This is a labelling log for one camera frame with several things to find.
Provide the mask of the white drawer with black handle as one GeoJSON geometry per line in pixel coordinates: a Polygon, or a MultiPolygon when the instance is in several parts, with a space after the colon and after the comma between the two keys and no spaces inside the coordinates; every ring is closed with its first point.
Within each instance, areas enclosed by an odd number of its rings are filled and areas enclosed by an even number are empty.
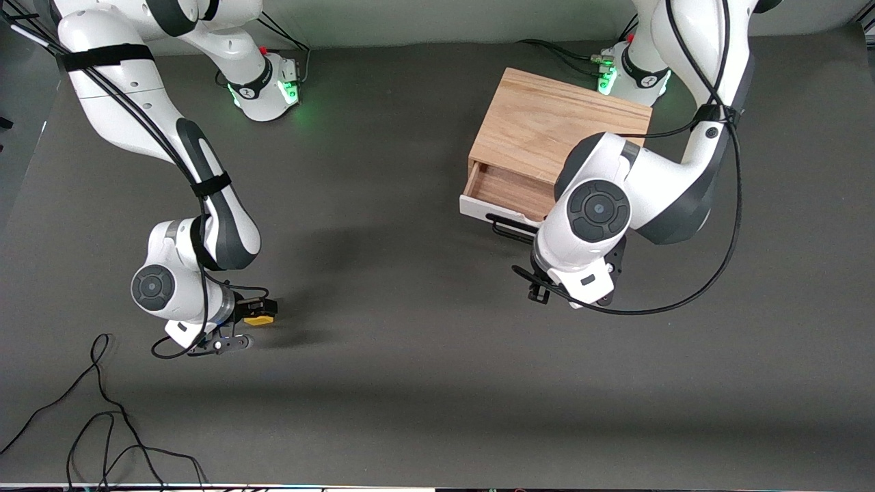
{"type": "Polygon", "coordinates": [[[555,202],[551,183],[470,160],[459,212],[487,222],[497,236],[531,244],[555,202]]]}

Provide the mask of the wooden drawer cabinet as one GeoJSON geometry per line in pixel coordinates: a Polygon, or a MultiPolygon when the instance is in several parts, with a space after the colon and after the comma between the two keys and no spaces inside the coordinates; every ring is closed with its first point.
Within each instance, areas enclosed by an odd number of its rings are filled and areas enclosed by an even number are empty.
{"type": "Polygon", "coordinates": [[[641,142],[648,106],[507,68],[481,122],[468,162],[476,160],[553,184],[577,144],[600,132],[641,142]]]}

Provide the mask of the dark grey table mat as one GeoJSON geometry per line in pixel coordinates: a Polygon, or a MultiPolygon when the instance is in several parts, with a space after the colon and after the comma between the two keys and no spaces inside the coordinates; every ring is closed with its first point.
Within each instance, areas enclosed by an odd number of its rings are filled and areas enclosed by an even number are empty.
{"type": "Polygon", "coordinates": [[[875,490],[875,83],[856,26],[754,38],[744,217],[725,274],[659,316],[528,301],[524,244],[457,211],[507,66],[531,46],[316,53],[250,122],[199,56],[159,60],[263,237],[232,282],[280,299],[220,356],[157,360],[129,296],[171,165],[88,124],[68,82],[0,233],[0,448],[111,333],[107,389],[213,482],[875,490]]]}

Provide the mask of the dark metal frame bar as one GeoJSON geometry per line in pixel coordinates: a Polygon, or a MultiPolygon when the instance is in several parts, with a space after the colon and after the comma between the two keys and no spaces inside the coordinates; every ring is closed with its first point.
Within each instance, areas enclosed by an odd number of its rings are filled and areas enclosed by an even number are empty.
{"type": "Polygon", "coordinates": [[[48,51],[53,50],[55,43],[52,36],[40,24],[39,13],[30,12],[30,10],[21,10],[21,12],[16,10],[11,14],[4,10],[4,3],[0,2],[0,19],[9,25],[13,32],[28,38],[48,51]]]}

